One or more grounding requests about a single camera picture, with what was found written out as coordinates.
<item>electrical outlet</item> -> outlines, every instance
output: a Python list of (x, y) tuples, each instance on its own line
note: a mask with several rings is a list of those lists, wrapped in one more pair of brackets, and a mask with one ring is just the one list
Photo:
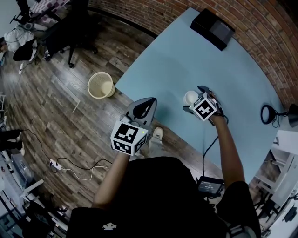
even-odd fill
[(57, 164), (57, 162), (53, 159), (50, 159), (50, 161), (56, 169), (61, 170), (62, 166), (60, 164)]

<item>black box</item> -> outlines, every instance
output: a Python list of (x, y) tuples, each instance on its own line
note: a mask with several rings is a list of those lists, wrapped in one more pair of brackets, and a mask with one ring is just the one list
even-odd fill
[(227, 47), (235, 32), (234, 28), (208, 9), (204, 9), (192, 21), (190, 28), (198, 32), (221, 51)]

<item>floor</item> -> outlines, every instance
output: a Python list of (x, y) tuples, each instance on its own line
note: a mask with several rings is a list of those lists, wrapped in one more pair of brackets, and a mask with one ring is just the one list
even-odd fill
[[(116, 89), (107, 99), (94, 99), (87, 90), (89, 78), (99, 71), (109, 73), (114, 83), (154, 40), (147, 34), (112, 18), (90, 13), (98, 23), (98, 35), (94, 45), (98, 54), (76, 49), (72, 62), (67, 65), (68, 50), (57, 53), (49, 62), (42, 59), (43, 49), (37, 57), (38, 65), (32, 63), (22, 75), (18, 71), (20, 62), (12, 60), (9, 53), (5, 66), (0, 68), (3, 91), (10, 101), (6, 112), (7, 124), (12, 128), (30, 129), (22, 134), (25, 145), (25, 159), (37, 179), (44, 179), (40, 192), (54, 195), (58, 206), (69, 208), (67, 216), (75, 207), (90, 206), (93, 196), (102, 182), (106, 169), (94, 170), (91, 181), (78, 180), (70, 171), (52, 172), (50, 158), (66, 157), (73, 163), (90, 168), (100, 159), (113, 162), (116, 152), (110, 148), (112, 128), (132, 102)], [(180, 158), (194, 177), (202, 175), (202, 155), (171, 130), (154, 120), (152, 128), (161, 126), (164, 130), (165, 150)], [(141, 153), (148, 151), (142, 147)], [(91, 172), (78, 169), (65, 159), (59, 163), (81, 178), (90, 178)], [(98, 165), (110, 167), (108, 162)], [(210, 161), (205, 161), (205, 174), (222, 178), (221, 170)], [(254, 201), (258, 201), (258, 181), (250, 183)]]

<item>brick wall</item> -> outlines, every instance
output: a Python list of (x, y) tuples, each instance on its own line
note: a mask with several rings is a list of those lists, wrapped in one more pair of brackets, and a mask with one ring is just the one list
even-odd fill
[(216, 13), (259, 64), (285, 107), (298, 103), (298, 28), (276, 0), (89, 0), (91, 7), (161, 33), (188, 7)]

